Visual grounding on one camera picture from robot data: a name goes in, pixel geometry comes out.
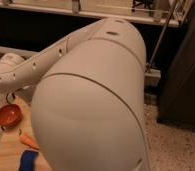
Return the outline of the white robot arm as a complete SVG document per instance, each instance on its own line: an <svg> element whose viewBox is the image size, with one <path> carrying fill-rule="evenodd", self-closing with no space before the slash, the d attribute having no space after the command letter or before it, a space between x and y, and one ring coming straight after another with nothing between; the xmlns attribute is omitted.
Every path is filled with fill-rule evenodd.
<svg viewBox="0 0 195 171"><path fill-rule="evenodd" d="M0 92L31 103L53 171L150 171L144 122L146 47L126 20L105 18L36 55L0 60Z"/></svg>

